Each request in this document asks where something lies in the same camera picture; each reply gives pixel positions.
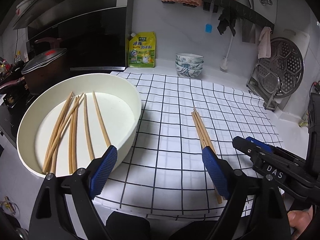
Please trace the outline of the person's right hand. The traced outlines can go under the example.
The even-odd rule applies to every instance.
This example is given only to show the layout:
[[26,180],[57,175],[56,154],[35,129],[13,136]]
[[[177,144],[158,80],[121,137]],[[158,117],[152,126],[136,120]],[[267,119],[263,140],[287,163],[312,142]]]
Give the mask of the person's right hand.
[[294,232],[291,236],[291,239],[298,239],[298,237],[304,232],[308,227],[309,223],[313,217],[313,207],[310,207],[308,210],[293,210],[289,211],[288,214],[289,225],[291,228],[294,228]]

